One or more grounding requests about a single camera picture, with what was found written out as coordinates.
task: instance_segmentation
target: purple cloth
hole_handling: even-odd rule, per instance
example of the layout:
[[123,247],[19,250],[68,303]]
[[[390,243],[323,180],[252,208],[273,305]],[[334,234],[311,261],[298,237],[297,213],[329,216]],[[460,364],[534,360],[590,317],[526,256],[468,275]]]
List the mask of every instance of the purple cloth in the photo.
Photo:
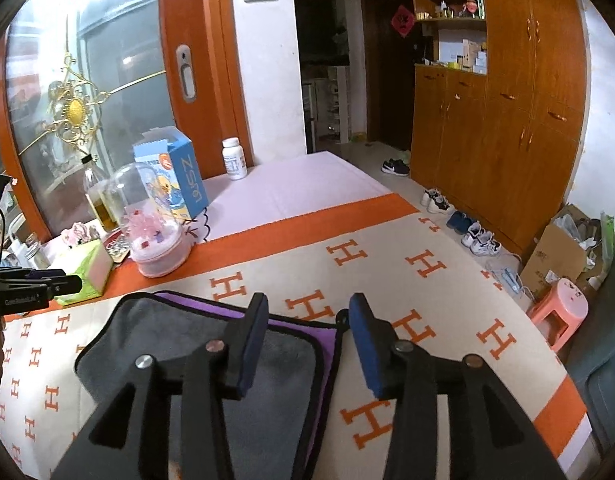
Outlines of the purple cloth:
[[[231,308],[225,308],[222,306],[205,303],[203,300],[194,300],[192,298],[188,298],[187,296],[180,296],[173,292],[156,292],[156,296],[160,296],[161,298],[165,298],[169,301],[174,301],[174,303],[178,303],[183,306],[187,306],[190,308],[195,308],[196,310],[202,310],[203,312],[210,312],[212,314],[219,314],[220,316],[225,317],[242,317],[244,314],[242,312],[238,312],[236,310],[232,310]],[[325,388],[330,383],[330,371],[332,370],[332,363],[334,361],[334,350],[336,346],[336,333],[337,328],[336,325],[332,325],[331,328],[321,328],[317,326],[306,326],[303,324],[293,323],[292,321],[279,321],[276,319],[271,319],[269,321],[270,325],[273,326],[281,326],[284,328],[290,328],[292,330],[299,330],[307,335],[315,338],[323,351],[323,384],[321,386],[321,395],[318,400],[318,410],[316,415],[316,423],[314,424],[314,429],[312,430],[312,436],[310,438],[309,447],[307,451],[307,460],[309,460],[312,449],[314,447],[314,440],[316,438],[316,432],[321,424],[321,410],[323,408],[323,398],[325,397]]]

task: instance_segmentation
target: green tissue box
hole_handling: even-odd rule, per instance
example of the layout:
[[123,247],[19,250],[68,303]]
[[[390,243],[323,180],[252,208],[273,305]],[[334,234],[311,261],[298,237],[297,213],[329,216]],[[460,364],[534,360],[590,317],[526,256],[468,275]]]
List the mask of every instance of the green tissue box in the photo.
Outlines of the green tissue box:
[[63,269],[82,279],[81,292],[54,298],[61,306],[91,300],[103,295],[113,262],[100,240],[79,245],[56,257],[50,269]]

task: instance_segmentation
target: white pill bottle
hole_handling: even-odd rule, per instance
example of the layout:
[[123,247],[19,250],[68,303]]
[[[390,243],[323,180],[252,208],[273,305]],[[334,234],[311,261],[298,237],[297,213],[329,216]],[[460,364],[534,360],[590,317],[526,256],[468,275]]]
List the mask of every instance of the white pill bottle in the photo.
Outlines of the white pill bottle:
[[229,178],[239,180],[247,176],[247,165],[245,164],[245,154],[238,137],[230,137],[223,141],[223,160]]

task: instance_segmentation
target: tissue box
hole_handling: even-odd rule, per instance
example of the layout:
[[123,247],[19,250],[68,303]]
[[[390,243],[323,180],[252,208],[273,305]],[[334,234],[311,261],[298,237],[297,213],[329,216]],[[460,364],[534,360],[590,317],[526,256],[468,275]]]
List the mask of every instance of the tissue box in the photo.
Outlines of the tissue box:
[[151,165],[174,216],[196,218],[209,205],[191,140],[175,126],[154,128],[134,145],[134,160]]
[[58,296],[55,300],[61,306],[66,306],[102,296],[111,266],[111,256],[100,240],[92,240],[60,254],[49,268],[76,274],[82,279],[82,289],[76,294]]

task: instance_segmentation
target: plastic stool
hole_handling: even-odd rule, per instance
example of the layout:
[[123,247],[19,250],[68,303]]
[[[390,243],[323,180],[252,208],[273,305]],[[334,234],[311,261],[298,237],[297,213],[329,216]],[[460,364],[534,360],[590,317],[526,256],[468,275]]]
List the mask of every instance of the plastic stool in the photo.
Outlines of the plastic stool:
[[556,314],[565,324],[558,333],[551,346],[558,352],[574,332],[580,327],[588,313],[587,299],[579,288],[567,278],[558,280],[549,293],[527,315],[535,326],[550,314]]

